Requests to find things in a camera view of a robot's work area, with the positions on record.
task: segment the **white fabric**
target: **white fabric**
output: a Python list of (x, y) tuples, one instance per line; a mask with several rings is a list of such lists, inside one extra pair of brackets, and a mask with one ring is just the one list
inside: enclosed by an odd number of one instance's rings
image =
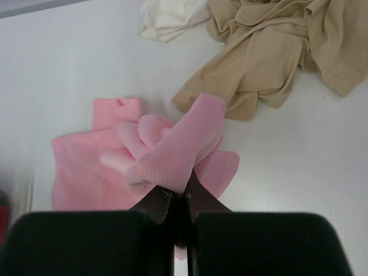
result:
[(210, 17), (207, 0), (145, 0), (139, 33), (168, 42)]

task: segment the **white surface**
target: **white surface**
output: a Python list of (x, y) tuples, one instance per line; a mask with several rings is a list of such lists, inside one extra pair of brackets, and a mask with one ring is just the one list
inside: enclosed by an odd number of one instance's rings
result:
[[(223, 47), (204, 25), (169, 44), (143, 39), (139, 8), (92, 0), (0, 20), (0, 177), (19, 190), (34, 176), (34, 210), (51, 208), (51, 139), (88, 130), (93, 98), (142, 97), (177, 121), (170, 99)], [(340, 98), (317, 75), (299, 73), (280, 109), (227, 120), (223, 144), (241, 158), (225, 204), (324, 215), (356, 275), (368, 275), (367, 90), (366, 81)], [(185, 275), (186, 263), (177, 266)]]

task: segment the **pink towel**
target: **pink towel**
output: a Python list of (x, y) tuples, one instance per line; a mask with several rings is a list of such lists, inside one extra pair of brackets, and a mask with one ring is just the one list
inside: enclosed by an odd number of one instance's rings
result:
[(95, 100), (92, 131), (52, 141), (54, 210), (129, 209), (155, 185), (180, 194), (193, 168), (219, 197), (239, 165), (236, 153), (218, 149), (223, 121), (223, 100), (206, 94), (176, 125), (142, 116), (137, 98)]

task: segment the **red object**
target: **red object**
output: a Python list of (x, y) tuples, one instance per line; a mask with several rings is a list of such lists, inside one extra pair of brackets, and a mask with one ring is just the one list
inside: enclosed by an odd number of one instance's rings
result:
[(2, 245), (5, 240), (8, 220), (9, 197), (4, 191), (0, 191), (0, 245)]

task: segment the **crumpled beige garment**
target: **crumpled beige garment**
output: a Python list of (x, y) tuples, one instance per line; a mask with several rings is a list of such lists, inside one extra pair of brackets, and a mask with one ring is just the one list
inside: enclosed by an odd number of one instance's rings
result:
[(226, 46), (172, 102), (187, 112), (201, 93), (222, 97), (226, 118), (249, 120), (258, 99), (278, 108), (297, 66), (347, 95), (367, 77), (368, 0), (208, 0), (208, 30)]

